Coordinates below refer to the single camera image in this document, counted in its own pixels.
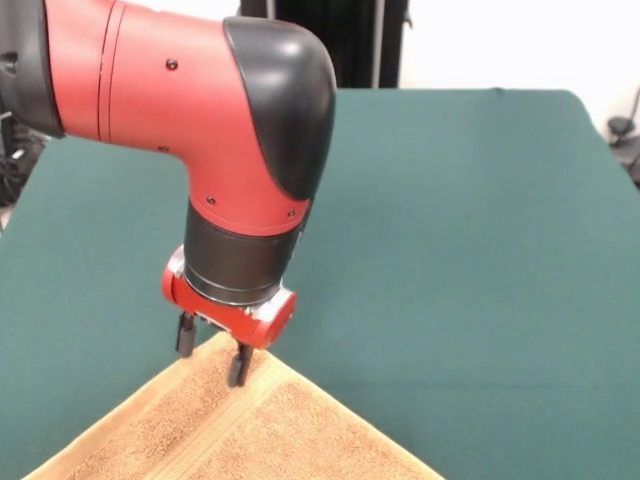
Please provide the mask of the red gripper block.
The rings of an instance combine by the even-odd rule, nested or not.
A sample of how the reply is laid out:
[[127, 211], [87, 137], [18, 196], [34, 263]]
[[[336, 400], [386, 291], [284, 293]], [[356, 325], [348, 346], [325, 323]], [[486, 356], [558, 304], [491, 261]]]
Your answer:
[[175, 350], [181, 358], [192, 355], [195, 344], [193, 315], [204, 318], [240, 341], [230, 364], [227, 384], [230, 388], [243, 387], [253, 348], [267, 349], [277, 340], [294, 315], [297, 295], [280, 285], [270, 300], [255, 306], [221, 304], [196, 292], [186, 280], [185, 265], [184, 248], [180, 245], [170, 256], [162, 275], [164, 297], [183, 310]]

